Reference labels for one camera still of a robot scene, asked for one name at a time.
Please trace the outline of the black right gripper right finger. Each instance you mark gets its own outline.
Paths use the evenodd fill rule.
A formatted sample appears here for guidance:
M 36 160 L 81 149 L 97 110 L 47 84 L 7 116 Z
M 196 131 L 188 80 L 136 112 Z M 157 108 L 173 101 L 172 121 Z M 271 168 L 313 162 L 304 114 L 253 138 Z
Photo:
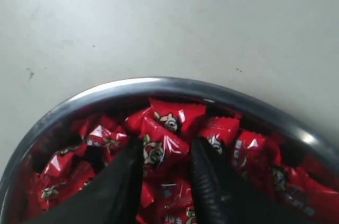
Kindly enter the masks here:
M 191 190 L 198 223 L 338 223 L 338 192 L 302 168 L 268 172 L 278 202 L 244 180 L 205 138 L 191 142 Z

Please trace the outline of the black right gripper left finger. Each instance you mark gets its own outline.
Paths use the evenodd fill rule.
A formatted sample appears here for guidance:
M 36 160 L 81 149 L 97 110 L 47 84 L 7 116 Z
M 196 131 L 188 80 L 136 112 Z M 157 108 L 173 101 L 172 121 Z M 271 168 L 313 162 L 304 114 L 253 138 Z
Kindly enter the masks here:
M 132 138 L 87 186 L 28 223 L 136 223 L 143 179 L 143 143 Z

